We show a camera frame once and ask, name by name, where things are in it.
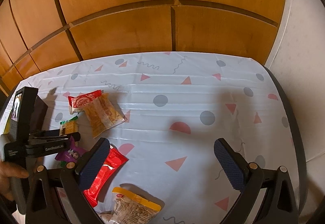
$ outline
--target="table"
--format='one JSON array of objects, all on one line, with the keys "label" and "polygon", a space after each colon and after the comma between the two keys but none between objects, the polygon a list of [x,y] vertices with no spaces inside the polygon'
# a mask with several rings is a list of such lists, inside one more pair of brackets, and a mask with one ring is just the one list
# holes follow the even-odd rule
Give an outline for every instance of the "table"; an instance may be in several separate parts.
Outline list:
[{"label": "table", "polygon": [[[36,74],[16,90],[23,86],[39,88],[49,107],[43,129],[57,129],[72,117],[67,96],[97,89],[108,92],[124,113],[125,123],[100,135],[129,161],[104,186],[108,191],[95,208],[99,213],[112,209],[111,190],[122,186],[163,206],[151,223],[219,223],[239,194],[214,156],[213,143],[220,137],[248,162],[269,169],[286,166],[298,196],[296,154],[282,101],[269,74],[250,58],[192,52],[116,55]],[[2,131],[12,103],[13,97],[0,121]],[[79,146],[90,149],[99,137],[92,138],[84,113],[78,123]],[[44,158],[47,168],[58,167],[54,157]]]}]

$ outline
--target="plastic wrapper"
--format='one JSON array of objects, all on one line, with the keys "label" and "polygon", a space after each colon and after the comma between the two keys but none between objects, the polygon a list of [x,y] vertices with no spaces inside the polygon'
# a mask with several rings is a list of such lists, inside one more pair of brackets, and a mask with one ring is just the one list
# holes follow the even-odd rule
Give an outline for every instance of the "plastic wrapper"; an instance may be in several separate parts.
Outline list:
[{"label": "plastic wrapper", "polygon": [[82,107],[90,121],[94,138],[100,135],[103,131],[125,121],[113,107],[107,96],[108,94],[104,93]]},{"label": "plastic wrapper", "polygon": [[70,137],[70,142],[71,142],[70,149],[58,153],[55,156],[55,160],[65,161],[65,162],[77,162],[77,160],[81,157],[81,155],[83,155],[86,152],[85,149],[81,147],[77,147],[75,145],[73,137]]},{"label": "plastic wrapper", "polygon": [[88,202],[92,207],[97,206],[98,204],[98,194],[108,180],[108,178],[128,159],[121,154],[117,149],[110,147],[110,152],[102,165],[100,171],[98,172],[94,182],[91,187],[83,191],[83,194],[87,198]]},{"label": "plastic wrapper", "polygon": [[69,111],[73,113],[83,112],[82,107],[102,94],[102,90],[96,90],[79,96],[68,96]]},{"label": "plastic wrapper", "polygon": [[112,215],[111,214],[99,214],[100,219],[105,223],[108,224],[108,222],[111,220]]},{"label": "plastic wrapper", "polygon": [[77,132],[78,131],[77,119],[78,116],[74,116],[72,119],[61,121],[60,136]]},{"label": "plastic wrapper", "polygon": [[161,206],[121,187],[113,188],[115,206],[109,224],[146,224]]}]

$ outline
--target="blue textured pad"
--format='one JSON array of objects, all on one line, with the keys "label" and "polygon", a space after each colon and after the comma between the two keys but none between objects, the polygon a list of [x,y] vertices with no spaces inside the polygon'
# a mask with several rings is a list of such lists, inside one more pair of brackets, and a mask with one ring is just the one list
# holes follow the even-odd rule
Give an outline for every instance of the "blue textured pad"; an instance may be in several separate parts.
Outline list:
[{"label": "blue textured pad", "polygon": [[110,151],[108,139],[105,139],[98,147],[97,151],[90,157],[87,164],[79,173],[79,189],[81,191],[89,189],[95,180],[99,170],[105,162]]},{"label": "blue textured pad", "polygon": [[246,185],[245,175],[219,140],[216,140],[214,143],[214,154],[227,175],[232,187],[235,190],[243,191]]}]

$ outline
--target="squiggly line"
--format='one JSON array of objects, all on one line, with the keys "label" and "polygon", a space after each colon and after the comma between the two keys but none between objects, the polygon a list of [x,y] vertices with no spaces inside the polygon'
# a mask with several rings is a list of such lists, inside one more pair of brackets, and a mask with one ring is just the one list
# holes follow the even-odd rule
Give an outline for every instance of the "squiggly line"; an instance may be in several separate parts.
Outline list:
[{"label": "squiggly line", "polygon": [[223,169],[220,170],[219,175],[218,175],[217,178],[215,178],[215,180],[217,180],[220,177],[220,174],[221,174],[222,171],[223,171]]},{"label": "squiggly line", "polygon": [[174,216],[171,216],[170,218],[168,219],[165,219],[164,217],[162,217],[163,220],[167,221],[167,220],[170,220],[170,219],[174,219],[174,224],[181,224],[181,223],[184,223],[185,224],[185,221],[180,221],[180,222],[176,222],[176,218]]},{"label": "squiggly line", "polygon": [[238,151],[236,151],[237,153],[239,153],[243,149],[244,144],[245,144],[245,142],[242,141],[242,143],[240,144],[240,149]]},{"label": "squiggly line", "polygon": [[152,69],[156,69],[159,70],[159,66],[155,66],[155,65],[149,65],[149,64],[145,64],[144,62],[138,62],[138,64],[143,64],[143,65],[146,65],[147,67],[152,67]]},{"label": "squiggly line", "polygon": [[87,72],[87,74],[86,74],[86,79],[84,80],[84,83],[86,83],[86,81],[87,81],[87,79],[88,79],[88,75],[89,75],[89,73],[90,73],[90,69],[91,69],[92,66],[93,66],[93,65],[91,65],[91,66],[89,67],[89,69],[88,69],[88,72]]},{"label": "squiggly line", "polygon": [[109,88],[113,87],[113,89],[117,89],[119,90],[120,86],[119,85],[115,85],[115,84],[111,84],[111,83],[107,83],[107,81],[103,81],[101,83],[105,83],[105,85],[107,85]]},{"label": "squiggly line", "polygon": [[177,68],[179,68],[179,66],[183,63],[183,60],[186,60],[186,55],[184,56],[184,58],[183,59],[181,59],[181,62],[178,64],[178,66],[174,69],[174,73],[173,74],[175,74],[176,73],[176,69]]}]

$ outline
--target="small screen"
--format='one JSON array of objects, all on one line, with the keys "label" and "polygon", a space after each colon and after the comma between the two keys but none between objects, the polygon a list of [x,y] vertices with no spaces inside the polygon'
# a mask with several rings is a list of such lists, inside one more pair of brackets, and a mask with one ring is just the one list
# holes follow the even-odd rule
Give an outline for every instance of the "small screen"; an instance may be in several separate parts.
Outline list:
[{"label": "small screen", "polygon": [[12,108],[12,116],[11,116],[11,119],[13,119],[14,121],[18,121],[19,106],[20,106],[21,99],[22,99],[22,93],[18,94],[14,100],[14,105]]}]

